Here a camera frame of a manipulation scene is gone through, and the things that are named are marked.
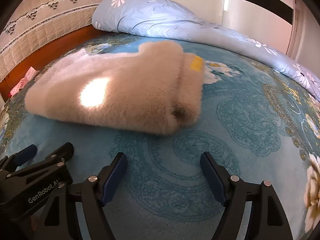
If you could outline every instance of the pink cloth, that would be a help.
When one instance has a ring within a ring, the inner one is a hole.
[[[24,78],[22,78],[19,83],[10,91],[9,97],[14,96],[16,93],[18,93],[21,89],[24,88],[28,82],[33,79],[36,74],[38,73],[38,70],[35,70],[33,67],[30,67],[25,74]]]

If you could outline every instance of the light blue duvet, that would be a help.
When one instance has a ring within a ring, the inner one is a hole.
[[[170,0],[103,0],[92,16],[99,30],[202,43],[260,61],[292,78],[320,101],[320,80],[283,53],[197,17]]]

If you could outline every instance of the yellow label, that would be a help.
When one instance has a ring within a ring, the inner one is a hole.
[[[203,63],[203,59],[198,56],[195,56],[194,60],[191,63],[190,68],[195,71],[200,71],[202,63]]]

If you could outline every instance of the floral bedsheet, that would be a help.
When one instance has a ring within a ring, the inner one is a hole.
[[[157,40],[107,33],[68,53],[80,48],[88,54],[136,52],[139,44]],[[34,163],[69,141],[75,156],[68,168],[77,183],[124,152],[128,170],[105,208],[116,239],[205,240],[211,239],[223,213],[199,164],[201,153],[209,151],[230,174],[253,183],[270,180],[294,240],[306,239],[320,219],[320,103],[260,62],[204,44],[177,42],[206,62],[202,113],[195,126],[157,137],[34,116],[23,103],[31,81],[1,112],[0,156],[33,143],[38,147]],[[247,206],[239,239],[249,215]],[[83,238],[90,239],[81,209],[78,216]]]

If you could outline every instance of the beige fleece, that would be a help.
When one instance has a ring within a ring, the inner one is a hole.
[[[66,122],[172,134],[200,114],[204,61],[174,41],[147,42],[137,53],[56,62],[29,89],[26,109]]]

